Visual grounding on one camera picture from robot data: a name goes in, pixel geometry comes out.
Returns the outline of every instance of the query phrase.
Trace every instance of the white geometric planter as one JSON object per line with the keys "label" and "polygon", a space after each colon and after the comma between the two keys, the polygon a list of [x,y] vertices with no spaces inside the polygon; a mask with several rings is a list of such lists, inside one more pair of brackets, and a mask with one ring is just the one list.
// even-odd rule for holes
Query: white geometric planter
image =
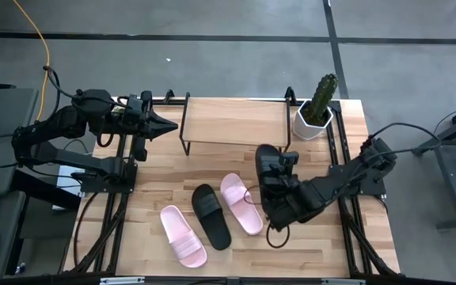
{"label": "white geometric planter", "polygon": [[314,139],[315,137],[319,136],[320,133],[326,129],[326,127],[330,124],[330,121],[332,121],[333,114],[332,110],[330,110],[330,107],[327,107],[327,112],[329,115],[329,119],[326,121],[325,126],[323,127],[318,127],[318,126],[313,126],[309,125],[306,123],[304,118],[302,117],[302,114],[300,110],[304,107],[306,103],[310,102],[304,101],[298,111],[294,114],[294,123],[293,123],[293,133],[298,136],[301,140],[311,140]]}

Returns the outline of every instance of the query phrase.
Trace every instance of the concrete floor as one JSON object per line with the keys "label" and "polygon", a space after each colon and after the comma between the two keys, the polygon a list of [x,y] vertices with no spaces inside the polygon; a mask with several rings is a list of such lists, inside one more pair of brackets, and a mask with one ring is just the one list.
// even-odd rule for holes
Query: concrete floor
{"label": "concrete floor", "polygon": [[[21,4],[46,32],[329,36],[322,0],[100,0],[96,5],[89,0],[21,0]],[[331,0],[331,5],[337,36],[456,39],[456,0]],[[0,29],[29,31],[30,27],[12,2],[0,0]],[[107,89],[112,95],[150,89],[162,96],[173,89],[176,94],[189,91],[204,97],[282,97],[286,87],[293,86],[298,97],[309,97],[323,74],[339,72],[329,43],[47,42],[64,89]],[[340,44],[339,51],[347,86],[342,95],[363,101],[370,131],[394,121],[433,129],[456,109],[456,45]],[[0,39],[0,82],[39,89],[43,64],[40,41]],[[54,102],[51,86],[47,94],[46,114]],[[427,139],[403,127],[382,137],[395,150]],[[92,135],[84,141],[94,144]],[[82,151],[75,144],[72,149]],[[456,281],[456,230],[435,229],[436,223],[455,216],[435,157],[399,155],[385,183],[402,272]],[[61,248],[70,236],[74,215],[46,215],[48,209],[33,203],[25,232],[40,236],[43,231],[37,225],[43,219],[62,227],[55,226],[54,234],[30,243],[23,257],[28,275],[56,272],[62,251],[47,249]]]}

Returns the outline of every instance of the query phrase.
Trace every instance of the black slipper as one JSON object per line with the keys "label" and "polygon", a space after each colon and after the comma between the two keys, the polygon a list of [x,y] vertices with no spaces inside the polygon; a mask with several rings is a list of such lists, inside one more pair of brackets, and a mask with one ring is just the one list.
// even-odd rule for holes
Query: black slipper
{"label": "black slipper", "polygon": [[198,186],[193,192],[192,205],[212,247],[223,250],[230,246],[231,235],[212,187],[207,184]]}

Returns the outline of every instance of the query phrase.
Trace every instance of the slide sandal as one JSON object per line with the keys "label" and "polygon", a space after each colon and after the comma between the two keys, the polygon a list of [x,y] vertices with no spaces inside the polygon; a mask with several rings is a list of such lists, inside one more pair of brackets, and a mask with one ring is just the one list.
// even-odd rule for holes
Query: slide sandal
{"label": "slide sandal", "polygon": [[179,262],[187,268],[204,265],[207,262],[207,252],[181,211],[175,206],[167,206],[161,210],[160,217]]}
{"label": "slide sandal", "polygon": [[254,235],[263,229],[263,222],[251,199],[251,193],[247,191],[241,178],[230,173],[221,181],[221,195],[234,213],[235,218],[241,224],[246,233]]}
{"label": "slide sandal", "polygon": [[193,192],[193,210],[213,248],[226,249],[231,244],[231,235],[222,215],[221,204],[210,185],[202,184]]}

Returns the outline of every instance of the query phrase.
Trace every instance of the pink slipper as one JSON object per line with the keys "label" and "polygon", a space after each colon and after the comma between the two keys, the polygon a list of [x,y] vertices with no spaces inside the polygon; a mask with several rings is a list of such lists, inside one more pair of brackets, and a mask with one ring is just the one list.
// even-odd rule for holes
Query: pink slipper
{"label": "pink slipper", "polygon": [[175,206],[167,206],[161,210],[161,222],[166,236],[179,262],[187,268],[198,268],[207,262],[207,252]]}
{"label": "pink slipper", "polygon": [[251,235],[260,233],[263,229],[260,214],[251,204],[253,202],[251,193],[247,191],[244,182],[237,174],[230,173],[222,179],[221,195],[246,233]]}

